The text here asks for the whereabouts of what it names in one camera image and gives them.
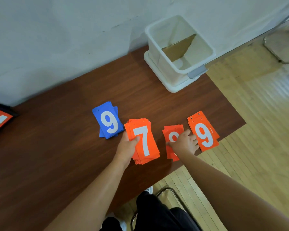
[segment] hand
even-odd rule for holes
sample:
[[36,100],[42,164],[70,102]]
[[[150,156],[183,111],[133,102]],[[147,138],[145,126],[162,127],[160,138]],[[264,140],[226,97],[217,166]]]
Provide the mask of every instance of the hand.
[[121,163],[124,169],[126,169],[134,155],[135,146],[139,142],[139,139],[140,137],[137,136],[132,141],[129,141],[127,132],[124,131],[113,161]]
[[196,139],[196,135],[191,135],[190,130],[184,131],[179,135],[176,142],[168,142],[166,143],[168,146],[172,147],[174,153],[180,158],[182,154],[195,154],[195,151],[198,150],[198,140]]

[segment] right hand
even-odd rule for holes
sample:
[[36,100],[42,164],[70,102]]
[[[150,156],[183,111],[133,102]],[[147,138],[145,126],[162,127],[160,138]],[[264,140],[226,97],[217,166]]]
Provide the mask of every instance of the right hand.
[[166,144],[172,147],[174,153],[180,158],[182,154],[195,154],[195,151],[198,150],[198,140],[196,135],[191,135],[190,130],[185,130],[182,134],[179,135],[176,142],[167,142]]

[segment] forearm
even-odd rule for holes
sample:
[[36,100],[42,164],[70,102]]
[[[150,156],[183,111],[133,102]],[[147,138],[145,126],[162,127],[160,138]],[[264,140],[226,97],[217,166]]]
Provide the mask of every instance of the forearm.
[[124,166],[112,161],[45,230],[99,230],[123,172]]
[[180,160],[229,231],[289,230],[289,219],[232,178],[194,155]]

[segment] left hand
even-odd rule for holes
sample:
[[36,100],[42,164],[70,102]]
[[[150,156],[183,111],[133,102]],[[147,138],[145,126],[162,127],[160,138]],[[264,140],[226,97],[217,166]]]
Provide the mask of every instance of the left hand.
[[126,169],[134,155],[135,146],[139,142],[139,139],[140,137],[137,136],[132,141],[129,141],[127,132],[124,131],[113,161],[121,163],[124,169]]

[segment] stack of number cards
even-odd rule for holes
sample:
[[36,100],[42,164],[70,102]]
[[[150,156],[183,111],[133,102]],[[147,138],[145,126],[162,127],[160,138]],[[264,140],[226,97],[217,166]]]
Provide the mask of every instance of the stack of number cards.
[[92,112],[100,125],[101,138],[109,139],[123,131],[123,124],[118,117],[118,107],[113,107],[110,101],[92,109]]
[[136,136],[140,137],[132,157],[135,164],[145,164],[160,157],[160,152],[151,132],[151,122],[148,119],[130,119],[128,123],[124,124],[124,127],[130,141]]
[[[167,142],[175,142],[180,134],[184,131],[183,125],[176,126],[164,126],[163,134]],[[167,159],[173,159],[173,161],[179,160],[177,155],[173,152],[173,149],[166,145]]]
[[217,141],[219,134],[212,127],[202,111],[188,117],[187,120],[193,134],[197,136],[201,151],[205,151],[219,145]]

